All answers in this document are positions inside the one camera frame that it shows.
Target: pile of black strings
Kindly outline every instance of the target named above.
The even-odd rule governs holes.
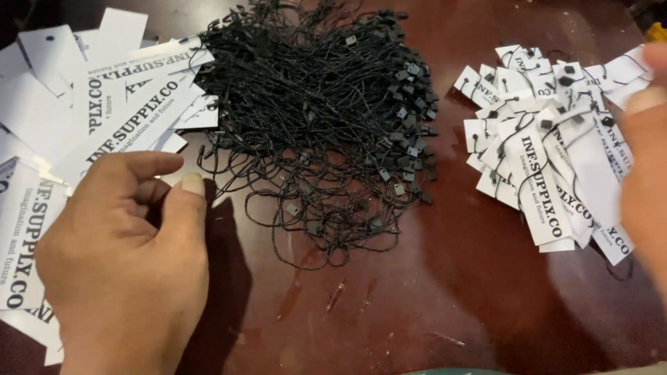
[[[438,96],[419,53],[405,47],[398,20],[407,14],[322,0],[310,10],[292,2],[252,1],[199,34],[215,56],[196,84],[217,95],[220,122],[205,134],[198,164],[225,175],[217,196],[251,191],[253,222],[303,231],[344,265],[353,249],[387,251],[398,243],[398,219],[435,180],[435,159],[422,137],[438,132]],[[213,169],[203,167],[214,158]],[[277,200],[272,222],[256,220],[248,203]],[[371,237],[393,235],[372,248]],[[332,255],[340,250],[343,256]]]

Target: brown table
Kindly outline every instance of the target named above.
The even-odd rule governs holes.
[[[79,30],[97,27],[104,6],[140,11],[150,14],[150,31],[169,39],[204,29],[230,5],[64,0],[62,15]],[[496,64],[501,41],[560,49],[584,65],[642,42],[617,1],[374,0],[366,7],[410,13],[406,44],[422,52],[443,97],[465,65]],[[474,108],[452,96],[438,105],[440,136],[429,143],[440,180],[427,187],[435,205],[404,215],[400,245],[386,254],[354,252],[343,268],[299,272],[276,259],[270,230],[246,217],[246,192],[229,195],[209,217],[211,294],[181,372],[581,374],[667,359],[661,303],[640,267],[617,282],[591,248],[539,254],[517,212],[475,190],[480,175],[466,165],[462,127]],[[203,137],[186,138],[187,168],[196,170]],[[268,220],[275,201],[249,209]],[[277,242],[296,263],[318,259],[301,234],[279,232]],[[628,267],[626,260],[616,270]],[[42,369],[44,353],[0,326],[0,372],[56,373],[57,366]]]

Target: hand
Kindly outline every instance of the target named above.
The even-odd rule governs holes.
[[[660,85],[667,72],[667,43],[645,46],[646,62],[656,70],[658,85],[639,91],[627,104],[622,122],[624,137],[634,154],[632,173],[624,180],[622,225],[636,246],[636,254],[662,292],[667,306],[667,89]]]
[[[154,178],[182,165],[171,153],[103,156],[39,241],[62,374],[175,371],[209,282],[201,176],[187,174],[173,188]],[[152,209],[162,209],[159,229],[146,220]]]

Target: fingernail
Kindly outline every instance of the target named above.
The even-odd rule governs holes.
[[[662,86],[654,86],[636,92],[628,100],[626,115],[634,115],[658,107],[667,103],[667,89]]]
[[[181,189],[203,197],[205,193],[204,180],[199,173],[184,174],[181,177]]]

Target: table surface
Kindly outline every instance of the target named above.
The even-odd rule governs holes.
[[[168,40],[201,31],[230,5],[62,0],[61,16],[82,30],[99,25],[105,6],[148,13],[148,31]],[[475,190],[480,174],[466,165],[462,127],[475,109],[447,95],[466,65],[495,65],[501,42],[559,49],[583,65],[623,54],[642,36],[621,2],[367,0],[364,7],[409,12],[406,45],[425,57],[443,97],[440,136],[429,139],[439,161],[440,180],[426,188],[435,204],[402,217],[396,249],[353,252],[345,267],[300,272],[277,260],[270,230],[246,217],[247,192],[229,194],[209,215],[209,304],[179,372],[581,374],[667,359],[662,305],[639,265],[618,282],[591,248],[539,254],[518,213]],[[186,168],[198,170],[204,138],[186,138]],[[275,201],[253,201],[249,211],[268,220]],[[276,241],[296,263],[319,260],[301,233],[278,231]],[[57,366],[42,368],[44,354],[0,324],[1,373],[56,373]]]

